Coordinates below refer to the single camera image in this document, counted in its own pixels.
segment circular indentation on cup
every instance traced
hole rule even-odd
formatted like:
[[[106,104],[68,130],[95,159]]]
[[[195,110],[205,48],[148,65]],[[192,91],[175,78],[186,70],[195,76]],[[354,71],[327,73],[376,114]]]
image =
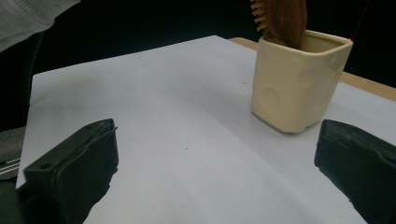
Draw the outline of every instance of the circular indentation on cup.
[[[268,88],[262,91],[260,103],[262,110],[267,114],[275,114],[280,107],[278,94],[274,90]]]

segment sleeve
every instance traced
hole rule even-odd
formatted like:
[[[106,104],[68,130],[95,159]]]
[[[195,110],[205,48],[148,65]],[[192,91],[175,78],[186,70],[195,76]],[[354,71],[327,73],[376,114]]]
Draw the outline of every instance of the sleeve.
[[[47,30],[79,0],[0,0],[0,52]]]

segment ceramic cup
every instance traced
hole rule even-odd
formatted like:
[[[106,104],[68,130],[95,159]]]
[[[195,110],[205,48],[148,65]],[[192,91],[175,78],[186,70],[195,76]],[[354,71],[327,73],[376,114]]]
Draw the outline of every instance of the ceramic cup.
[[[259,40],[253,114],[284,133],[299,133],[325,114],[353,42],[305,31],[302,49]]]

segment black object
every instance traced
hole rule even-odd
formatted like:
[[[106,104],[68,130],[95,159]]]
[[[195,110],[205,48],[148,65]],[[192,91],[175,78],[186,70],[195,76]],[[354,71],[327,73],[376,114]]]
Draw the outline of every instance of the black object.
[[[367,223],[396,223],[395,146],[357,127],[325,119],[315,165]]]
[[[44,32],[0,52],[0,132],[26,125],[32,71]]]
[[[119,164],[112,119],[89,124],[24,169],[26,183],[0,185],[2,223],[82,223]]]

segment wooden table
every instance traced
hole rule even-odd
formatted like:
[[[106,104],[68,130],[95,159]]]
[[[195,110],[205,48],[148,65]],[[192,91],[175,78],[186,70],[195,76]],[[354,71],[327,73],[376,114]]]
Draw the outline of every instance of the wooden table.
[[[240,44],[242,46],[245,46],[249,49],[254,49],[257,50],[259,48],[257,42],[242,38],[242,37],[235,37],[231,38],[231,41],[233,41],[236,44]],[[341,75],[341,82],[344,82],[350,86],[359,88],[364,91],[368,91],[372,94],[384,97],[386,99],[389,99],[391,101],[396,102],[396,89],[392,88],[390,86],[374,82],[372,80],[363,78],[363,77],[358,77],[349,73],[344,72],[343,75]]]

